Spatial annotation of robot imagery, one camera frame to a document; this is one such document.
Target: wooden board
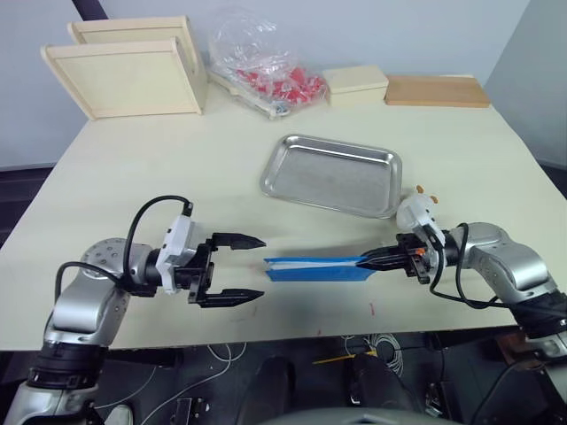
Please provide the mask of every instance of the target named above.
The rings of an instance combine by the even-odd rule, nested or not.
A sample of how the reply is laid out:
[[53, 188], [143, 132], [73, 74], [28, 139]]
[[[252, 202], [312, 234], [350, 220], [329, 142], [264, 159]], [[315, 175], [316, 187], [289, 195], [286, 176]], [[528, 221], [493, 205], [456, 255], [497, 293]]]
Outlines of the wooden board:
[[179, 41], [44, 46], [42, 56], [91, 119], [202, 113]]
[[186, 16], [70, 22], [67, 30], [78, 44], [153, 42], [176, 37], [189, 63], [188, 79], [195, 98], [199, 107], [205, 108], [208, 88], [206, 69]]
[[387, 104], [487, 108], [490, 99], [475, 78], [388, 75]]

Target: plastic bag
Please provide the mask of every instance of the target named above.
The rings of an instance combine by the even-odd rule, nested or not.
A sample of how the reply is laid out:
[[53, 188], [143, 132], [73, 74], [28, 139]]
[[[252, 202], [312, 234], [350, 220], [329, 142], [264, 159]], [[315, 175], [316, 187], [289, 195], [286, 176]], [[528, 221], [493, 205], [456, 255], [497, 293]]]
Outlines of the plastic bag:
[[246, 9], [232, 7], [216, 15], [209, 51], [212, 71], [270, 118], [324, 98], [324, 79], [299, 64], [276, 24]]

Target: table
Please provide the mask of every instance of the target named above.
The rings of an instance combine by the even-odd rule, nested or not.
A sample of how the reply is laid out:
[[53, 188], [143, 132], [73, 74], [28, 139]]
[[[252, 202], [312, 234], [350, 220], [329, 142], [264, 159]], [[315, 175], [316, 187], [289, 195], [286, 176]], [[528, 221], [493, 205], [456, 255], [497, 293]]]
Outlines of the table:
[[[211, 87], [203, 116], [128, 117], [88, 122], [58, 162], [0, 251], [1, 350], [38, 349], [59, 264], [93, 243], [124, 236], [148, 199], [194, 202], [205, 232], [264, 240], [253, 251], [214, 254], [211, 292], [266, 294], [234, 308], [201, 309], [186, 294], [133, 297], [114, 348], [164, 347], [376, 332], [480, 328], [514, 323], [503, 309], [476, 311], [433, 297], [403, 271], [366, 282], [271, 282], [262, 259], [357, 255], [393, 244], [395, 220], [364, 219], [264, 196], [259, 178], [276, 141], [289, 133], [385, 147], [403, 161], [404, 195], [416, 184], [439, 200], [437, 222], [487, 221], [531, 246], [555, 281], [567, 285], [567, 202], [492, 107], [319, 104], [278, 121]], [[156, 205], [136, 241], [159, 246], [179, 205]], [[69, 281], [75, 271], [67, 272]], [[463, 272], [472, 298], [492, 294]], [[439, 287], [454, 291], [449, 269]]]

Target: gray wall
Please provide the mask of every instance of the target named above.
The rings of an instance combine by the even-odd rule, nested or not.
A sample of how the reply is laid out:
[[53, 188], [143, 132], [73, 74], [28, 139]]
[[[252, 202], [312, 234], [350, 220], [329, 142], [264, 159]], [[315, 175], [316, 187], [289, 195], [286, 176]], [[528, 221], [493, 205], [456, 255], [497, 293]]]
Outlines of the gray wall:
[[[237, 3], [279, 24], [307, 63], [379, 64], [388, 73], [472, 73], [484, 84], [528, 0]], [[186, 14], [205, 50], [207, 22], [227, 2], [101, 4], [109, 18]], [[85, 122], [39, 56], [42, 44], [70, 43], [65, 24], [78, 19], [69, 0], [0, 1], [0, 169], [56, 162]]]
[[71, 0], [0, 0], [0, 169], [57, 162], [85, 123], [39, 53], [78, 19]]
[[535, 158], [567, 167], [567, 1], [531, 0], [485, 88]]

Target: stainless steel tray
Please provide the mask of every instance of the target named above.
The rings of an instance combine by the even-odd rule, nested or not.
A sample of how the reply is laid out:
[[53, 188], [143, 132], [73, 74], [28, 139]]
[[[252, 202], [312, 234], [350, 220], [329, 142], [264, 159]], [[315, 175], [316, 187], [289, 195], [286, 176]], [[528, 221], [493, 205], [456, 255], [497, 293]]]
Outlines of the stainless steel tray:
[[386, 149], [287, 135], [274, 149], [260, 188], [270, 197], [385, 219], [400, 201], [401, 159]]

